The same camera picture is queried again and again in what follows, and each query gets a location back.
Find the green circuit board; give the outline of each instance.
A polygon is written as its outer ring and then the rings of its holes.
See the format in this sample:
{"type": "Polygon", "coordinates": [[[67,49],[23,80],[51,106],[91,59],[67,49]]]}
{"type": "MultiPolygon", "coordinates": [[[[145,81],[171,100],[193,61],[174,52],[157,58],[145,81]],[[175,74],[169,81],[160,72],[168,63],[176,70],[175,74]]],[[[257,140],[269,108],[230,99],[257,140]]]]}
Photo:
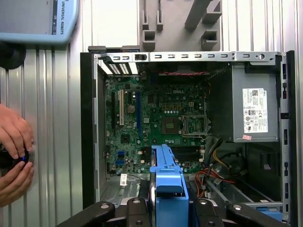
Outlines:
{"type": "Polygon", "coordinates": [[[152,78],[106,78],[106,162],[110,174],[149,173],[152,145],[171,147],[184,173],[201,168],[207,87],[152,78]]]}

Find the screw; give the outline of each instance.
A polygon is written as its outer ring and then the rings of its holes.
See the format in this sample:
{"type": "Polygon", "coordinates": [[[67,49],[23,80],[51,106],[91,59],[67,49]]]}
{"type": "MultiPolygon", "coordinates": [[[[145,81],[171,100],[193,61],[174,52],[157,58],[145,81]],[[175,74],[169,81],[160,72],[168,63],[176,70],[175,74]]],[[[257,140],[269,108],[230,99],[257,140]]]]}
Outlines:
{"type": "Polygon", "coordinates": [[[205,204],[207,204],[207,201],[206,200],[201,200],[200,203],[205,205],[205,204]]]}
{"type": "Polygon", "coordinates": [[[109,206],[106,203],[103,203],[102,206],[101,206],[101,208],[102,209],[107,209],[107,208],[109,208],[109,206]]]}
{"type": "Polygon", "coordinates": [[[140,203],[141,201],[140,200],[138,200],[138,199],[134,199],[133,200],[133,203],[140,203]]]}
{"type": "Polygon", "coordinates": [[[242,210],[242,207],[239,206],[239,205],[234,205],[233,208],[236,209],[236,210],[242,210]]]}

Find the metal chassis frame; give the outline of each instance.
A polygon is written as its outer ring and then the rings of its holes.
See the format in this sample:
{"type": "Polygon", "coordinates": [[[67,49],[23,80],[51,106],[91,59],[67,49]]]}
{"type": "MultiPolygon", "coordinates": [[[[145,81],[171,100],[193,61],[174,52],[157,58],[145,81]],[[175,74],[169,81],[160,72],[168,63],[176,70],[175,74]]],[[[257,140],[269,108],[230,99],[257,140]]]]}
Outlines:
{"type": "MultiPolygon", "coordinates": [[[[171,62],[171,61],[223,61],[223,62],[250,62],[254,66],[273,66],[276,64],[276,56],[281,56],[281,94],[284,92],[283,84],[287,84],[285,87],[288,92],[289,81],[288,73],[290,70],[287,68],[286,53],[280,52],[120,52],[120,53],[103,53],[94,54],[93,65],[93,79],[96,85],[96,94],[98,94],[98,67],[102,66],[104,60],[111,63],[144,63],[144,62],[171,62]],[[144,56],[144,60],[139,60],[138,56],[144,56]],[[286,71],[283,70],[283,65],[286,65],[286,71]]],[[[289,95],[286,99],[280,97],[280,109],[279,109],[279,126],[280,126],[280,143],[281,143],[281,177],[282,177],[282,195],[281,202],[283,203],[283,220],[290,221],[290,209],[291,209],[291,189],[290,189],[290,173],[292,167],[290,166],[290,143],[284,144],[284,140],[287,140],[290,135],[290,120],[289,118],[281,118],[285,113],[289,113],[289,95]]],[[[98,125],[102,119],[98,118],[98,96],[93,98],[93,119],[94,119],[94,137],[98,138],[99,129],[98,125]]],[[[96,201],[100,201],[100,155],[104,153],[101,151],[101,147],[98,141],[94,143],[95,154],[95,198],[96,201]]]]}

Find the gray plastic holder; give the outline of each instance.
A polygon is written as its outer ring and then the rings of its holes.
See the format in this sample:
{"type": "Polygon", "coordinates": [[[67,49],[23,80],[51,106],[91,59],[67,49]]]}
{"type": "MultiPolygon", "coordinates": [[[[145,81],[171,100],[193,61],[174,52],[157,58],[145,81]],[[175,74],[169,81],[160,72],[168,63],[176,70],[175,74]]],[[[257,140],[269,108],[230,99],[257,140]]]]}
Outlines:
{"type": "Polygon", "coordinates": [[[221,0],[161,0],[160,6],[158,0],[145,3],[146,7],[144,0],[139,4],[140,51],[220,50],[221,0]]]}

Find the corrugated metal wall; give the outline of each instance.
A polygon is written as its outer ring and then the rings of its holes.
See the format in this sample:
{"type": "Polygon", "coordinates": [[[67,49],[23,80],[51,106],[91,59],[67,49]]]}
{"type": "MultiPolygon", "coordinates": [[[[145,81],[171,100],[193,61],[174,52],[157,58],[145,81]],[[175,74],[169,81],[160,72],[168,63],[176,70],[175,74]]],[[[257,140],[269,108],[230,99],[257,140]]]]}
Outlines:
{"type": "MultiPolygon", "coordinates": [[[[299,50],[296,60],[302,61],[303,23],[298,24],[303,19],[302,1],[222,2],[222,50],[299,50]]],[[[81,0],[70,45],[29,48],[22,67],[0,69],[1,103],[22,114],[36,138],[33,184],[24,197],[3,208],[3,226],[53,227],[82,209],[79,53],[89,45],[136,45],[137,9],[137,0],[81,0]]],[[[297,67],[297,75],[302,67],[297,67]]],[[[298,155],[302,178],[303,159],[298,155]]]]}

